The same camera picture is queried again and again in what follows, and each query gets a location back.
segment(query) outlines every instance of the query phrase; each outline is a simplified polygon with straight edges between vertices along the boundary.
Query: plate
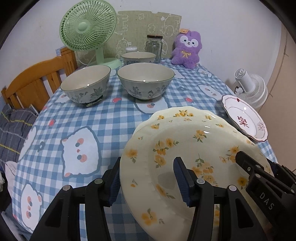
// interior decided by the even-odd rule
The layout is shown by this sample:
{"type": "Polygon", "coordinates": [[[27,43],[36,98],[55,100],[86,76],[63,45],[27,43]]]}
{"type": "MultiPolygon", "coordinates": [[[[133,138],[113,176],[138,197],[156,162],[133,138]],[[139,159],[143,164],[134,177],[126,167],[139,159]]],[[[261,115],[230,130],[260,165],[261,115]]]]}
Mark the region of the plate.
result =
{"type": "MultiPolygon", "coordinates": [[[[245,191],[248,174],[235,163],[240,150],[272,173],[257,145],[233,127],[217,125],[214,120],[170,117],[144,126],[127,142],[120,161],[121,188],[134,218],[157,241],[187,240],[194,208],[183,202],[173,173],[173,160],[180,156],[188,169],[212,185],[237,186],[266,225],[267,219],[245,191]]],[[[216,234],[218,225],[216,205],[216,234]]]]}
{"type": "Polygon", "coordinates": [[[257,142],[267,140],[266,125],[253,107],[232,95],[224,95],[222,104],[227,115],[239,130],[257,142]]]}
{"type": "Polygon", "coordinates": [[[214,113],[208,111],[208,110],[200,110],[193,106],[183,106],[183,107],[172,107],[165,110],[159,110],[155,112],[148,120],[143,121],[140,123],[133,134],[135,134],[138,130],[143,128],[144,126],[147,126],[151,124],[153,121],[165,119],[168,117],[200,117],[205,118],[209,120],[216,120],[217,122],[221,124],[225,124],[230,126],[226,120],[223,118],[215,115],[214,113]]]}

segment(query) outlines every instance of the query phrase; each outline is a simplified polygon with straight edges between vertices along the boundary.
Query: plaid fabric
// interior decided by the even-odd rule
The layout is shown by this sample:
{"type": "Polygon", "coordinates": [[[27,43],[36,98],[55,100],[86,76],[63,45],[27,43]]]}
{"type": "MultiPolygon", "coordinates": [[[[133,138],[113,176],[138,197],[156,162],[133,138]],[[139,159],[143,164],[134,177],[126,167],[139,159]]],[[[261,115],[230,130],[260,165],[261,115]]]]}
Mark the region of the plaid fabric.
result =
{"type": "Polygon", "coordinates": [[[0,159],[18,161],[20,151],[37,118],[32,109],[15,110],[6,104],[0,116],[0,159]]]}
{"type": "MultiPolygon", "coordinates": [[[[168,59],[161,64],[178,70],[181,74],[181,76],[176,75],[179,78],[175,77],[172,80],[163,95],[168,107],[194,106],[210,110],[227,119],[221,101],[207,96],[198,87],[198,85],[208,85],[222,95],[230,94],[220,79],[211,73],[199,72],[199,69],[207,71],[203,67],[188,70],[182,66],[171,65],[168,59]]],[[[39,114],[34,124],[37,135],[17,167],[13,214],[20,223],[22,223],[20,199],[25,184],[29,183],[42,196],[42,215],[64,185],[70,184],[74,188],[87,185],[111,168],[121,156],[135,127],[151,116],[136,105],[135,99],[123,89],[116,75],[110,77],[106,98],[96,106],[86,108],[71,101],[58,103],[57,100],[62,94],[63,92],[58,89],[39,114]],[[62,176],[60,140],[83,126],[90,127],[100,142],[102,165],[100,170],[90,177],[73,177],[65,180],[62,176]],[[42,142],[45,143],[43,150],[38,151],[42,142]]],[[[269,159],[276,161],[268,142],[259,146],[269,159]]],[[[133,218],[121,191],[112,207],[105,208],[105,213],[112,240],[151,240],[133,218]]],[[[87,240],[84,205],[81,205],[80,220],[81,240],[87,240]]]]}

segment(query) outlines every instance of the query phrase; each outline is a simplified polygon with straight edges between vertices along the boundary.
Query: brown lid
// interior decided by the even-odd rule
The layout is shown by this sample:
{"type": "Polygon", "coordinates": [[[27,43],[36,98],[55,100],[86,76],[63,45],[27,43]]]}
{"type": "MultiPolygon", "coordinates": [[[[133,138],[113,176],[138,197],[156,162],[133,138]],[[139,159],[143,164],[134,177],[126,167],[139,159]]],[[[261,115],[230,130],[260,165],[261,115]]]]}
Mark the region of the brown lid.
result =
{"type": "Polygon", "coordinates": [[[162,39],[163,37],[161,35],[149,34],[149,35],[147,35],[147,38],[150,38],[150,39],[162,39]]]}

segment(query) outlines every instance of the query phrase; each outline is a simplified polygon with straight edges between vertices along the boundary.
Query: green fan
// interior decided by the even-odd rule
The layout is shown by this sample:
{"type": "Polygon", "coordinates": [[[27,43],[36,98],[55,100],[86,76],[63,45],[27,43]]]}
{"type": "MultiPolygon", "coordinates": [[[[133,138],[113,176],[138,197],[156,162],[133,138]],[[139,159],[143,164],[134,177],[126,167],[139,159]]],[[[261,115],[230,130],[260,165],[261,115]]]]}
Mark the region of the green fan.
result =
{"type": "Polygon", "coordinates": [[[111,69],[121,66],[117,58],[104,58],[103,44],[116,26],[116,12],[105,1],[82,1],[63,17],[59,34],[62,42],[74,51],[96,50],[96,63],[111,69]]]}

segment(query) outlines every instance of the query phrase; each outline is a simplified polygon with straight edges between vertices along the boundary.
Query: tablecloth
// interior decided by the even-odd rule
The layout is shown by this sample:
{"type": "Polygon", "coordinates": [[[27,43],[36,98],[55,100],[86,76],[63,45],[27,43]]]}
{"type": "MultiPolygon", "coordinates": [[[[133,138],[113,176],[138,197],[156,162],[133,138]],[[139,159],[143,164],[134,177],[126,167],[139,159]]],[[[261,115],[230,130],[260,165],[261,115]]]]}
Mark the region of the tablecloth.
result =
{"type": "MultiPolygon", "coordinates": [[[[135,127],[156,111],[194,106],[226,119],[221,97],[231,90],[202,66],[189,70],[164,66],[175,72],[163,96],[149,102],[137,100],[123,89],[116,71],[111,72],[104,100],[84,107],[69,100],[61,89],[50,98],[33,125],[20,154],[13,189],[13,215],[29,232],[66,184],[84,186],[102,177],[121,156],[135,127]]],[[[276,157],[266,141],[263,154],[276,157]]],[[[112,240],[151,240],[131,215],[121,191],[111,208],[105,208],[112,240]]],[[[81,240],[87,240],[84,205],[80,208],[81,240]]]]}

